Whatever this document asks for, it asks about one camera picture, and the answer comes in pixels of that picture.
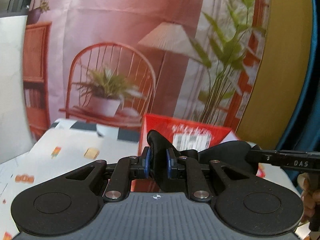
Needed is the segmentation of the right hand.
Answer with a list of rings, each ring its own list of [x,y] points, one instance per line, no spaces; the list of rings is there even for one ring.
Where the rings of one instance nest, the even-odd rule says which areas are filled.
[[[309,175],[300,174],[297,178],[299,187],[303,190],[301,200],[304,206],[304,213],[301,222],[306,223],[315,214],[316,205],[319,204],[319,189],[311,190]]]

